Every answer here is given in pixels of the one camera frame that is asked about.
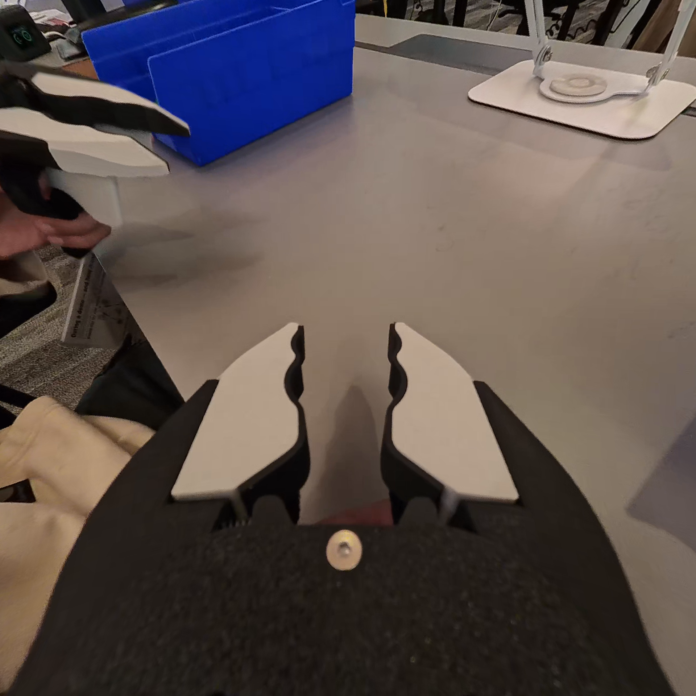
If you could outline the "white metal stand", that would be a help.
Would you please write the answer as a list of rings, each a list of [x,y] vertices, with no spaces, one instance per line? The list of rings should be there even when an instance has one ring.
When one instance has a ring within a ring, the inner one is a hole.
[[[624,141],[654,137],[695,100],[695,87],[667,79],[695,11],[681,1],[660,63],[639,74],[554,62],[544,29],[542,1],[526,1],[533,59],[521,61],[474,86],[468,98]]]

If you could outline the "person's left forearm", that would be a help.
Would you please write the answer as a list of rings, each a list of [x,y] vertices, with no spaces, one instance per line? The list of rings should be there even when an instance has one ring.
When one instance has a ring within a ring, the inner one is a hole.
[[[52,288],[46,268],[35,251],[1,259],[1,300],[42,295]]]

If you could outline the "laminated paper sign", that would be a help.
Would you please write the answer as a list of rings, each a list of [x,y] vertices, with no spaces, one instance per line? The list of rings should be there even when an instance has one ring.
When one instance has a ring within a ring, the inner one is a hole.
[[[132,328],[132,316],[93,253],[77,269],[61,342],[68,346],[116,351]]]

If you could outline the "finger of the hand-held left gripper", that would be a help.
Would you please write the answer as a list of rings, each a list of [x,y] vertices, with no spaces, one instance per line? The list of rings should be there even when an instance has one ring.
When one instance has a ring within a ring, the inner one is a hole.
[[[1,108],[60,123],[190,136],[187,123],[151,100],[108,83],[32,63],[1,61]]]
[[[167,162],[143,141],[129,134],[70,125],[23,108],[1,110],[1,130],[12,136],[43,141],[57,167],[69,173],[117,178],[158,177],[169,173]]]

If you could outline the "blue plastic bin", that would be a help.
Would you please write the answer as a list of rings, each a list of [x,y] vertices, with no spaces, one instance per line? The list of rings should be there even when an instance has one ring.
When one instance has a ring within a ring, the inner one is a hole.
[[[82,33],[101,82],[157,102],[204,166],[353,90],[354,1],[186,1]]]

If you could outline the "person's dark trouser leg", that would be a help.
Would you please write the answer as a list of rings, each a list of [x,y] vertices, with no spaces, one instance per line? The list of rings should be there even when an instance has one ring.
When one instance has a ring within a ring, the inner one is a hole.
[[[150,343],[127,336],[74,412],[132,421],[156,431],[184,403]]]

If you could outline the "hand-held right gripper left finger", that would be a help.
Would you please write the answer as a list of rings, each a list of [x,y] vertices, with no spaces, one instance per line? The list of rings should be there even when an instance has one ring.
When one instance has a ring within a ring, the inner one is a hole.
[[[303,326],[291,322],[234,360],[220,375],[170,495],[177,502],[225,500],[237,521],[277,496],[294,523],[310,473],[300,404]]]

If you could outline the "person's cream sweatshirt torso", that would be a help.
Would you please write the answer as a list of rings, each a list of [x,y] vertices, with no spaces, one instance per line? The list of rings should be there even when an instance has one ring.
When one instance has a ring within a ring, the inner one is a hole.
[[[29,653],[86,519],[154,435],[138,422],[32,401],[1,431],[1,487],[29,482],[32,502],[1,502],[1,691]]]

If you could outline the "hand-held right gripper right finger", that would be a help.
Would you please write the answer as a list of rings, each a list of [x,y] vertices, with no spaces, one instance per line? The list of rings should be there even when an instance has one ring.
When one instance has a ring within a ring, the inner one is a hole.
[[[379,464],[394,524],[413,500],[429,501],[446,525],[472,525],[470,502],[520,503],[469,373],[403,322],[389,326],[387,357]]]

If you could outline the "brown cardboard box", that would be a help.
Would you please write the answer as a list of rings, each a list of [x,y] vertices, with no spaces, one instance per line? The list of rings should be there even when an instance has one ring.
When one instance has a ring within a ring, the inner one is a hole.
[[[661,1],[647,26],[639,33],[633,49],[663,54],[674,29],[680,3],[680,1]],[[695,58],[695,13],[692,14],[677,55]]]

